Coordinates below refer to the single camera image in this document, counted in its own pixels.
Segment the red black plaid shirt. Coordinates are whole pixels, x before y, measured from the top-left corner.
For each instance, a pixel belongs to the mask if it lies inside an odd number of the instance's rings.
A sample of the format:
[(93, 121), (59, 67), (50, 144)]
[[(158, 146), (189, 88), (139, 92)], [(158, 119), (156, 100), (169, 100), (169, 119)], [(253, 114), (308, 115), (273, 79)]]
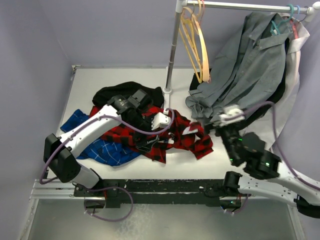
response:
[(124, 124), (105, 132), (100, 138), (107, 142), (122, 144), (130, 150), (160, 163), (166, 163), (166, 151), (172, 148), (190, 151), (198, 160), (213, 152), (212, 139), (205, 133), (201, 124), (190, 121), (177, 110), (174, 111), (172, 125), (159, 135), (159, 141), (154, 143), (149, 152), (136, 148), (136, 143), (142, 138), (138, 136), (136, 131)]

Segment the pink wire hanger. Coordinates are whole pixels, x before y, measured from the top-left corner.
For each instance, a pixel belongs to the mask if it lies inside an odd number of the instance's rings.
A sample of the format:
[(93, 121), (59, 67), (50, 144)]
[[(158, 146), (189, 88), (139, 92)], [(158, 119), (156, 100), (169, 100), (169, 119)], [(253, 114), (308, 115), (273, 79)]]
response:
[(205, 1), (204, 0), (198, 0), (198, 17), (200, 21), (202, 21), (204, 13), (205, 13)]

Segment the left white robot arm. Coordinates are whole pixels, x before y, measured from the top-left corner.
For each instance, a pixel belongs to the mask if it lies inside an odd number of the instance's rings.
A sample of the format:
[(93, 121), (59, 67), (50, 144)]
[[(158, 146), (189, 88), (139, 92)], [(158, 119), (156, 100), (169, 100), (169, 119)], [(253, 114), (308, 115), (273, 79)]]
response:
[(44, 141), (43, 161), (62, 183), (74, 182), (85, 187), (91, 196), (103, 191), (101, 177), (92, 169), (77, 162), (76, 158), (109, 130), (124, 124), (134, 130), (134, 144), (143, 152), (149, 152), (159, 139), (152, 132), (152, 123), (142, 115), (142, 110), (152, 102), (143, 90), (137, 90), (128, 98), (116, 95), (94, 116), (76, 128), (60, 135), (50, 134)]

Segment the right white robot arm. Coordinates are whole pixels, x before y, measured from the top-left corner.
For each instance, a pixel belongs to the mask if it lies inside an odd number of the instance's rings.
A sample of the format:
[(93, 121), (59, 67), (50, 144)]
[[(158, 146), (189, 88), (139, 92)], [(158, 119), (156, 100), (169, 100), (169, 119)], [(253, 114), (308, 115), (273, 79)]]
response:
[(296, 207), (307, 217), (320, 217), (320, 183), (290, 169), (281, 158), (265, 149), (266, 143), (255, 133), (240, 135), (236, 124), (216, 125), (220, 137), (235, 167), (244, 165), (244, 174), (228, 171), (222, 190), (228, 196), (256, 195)]

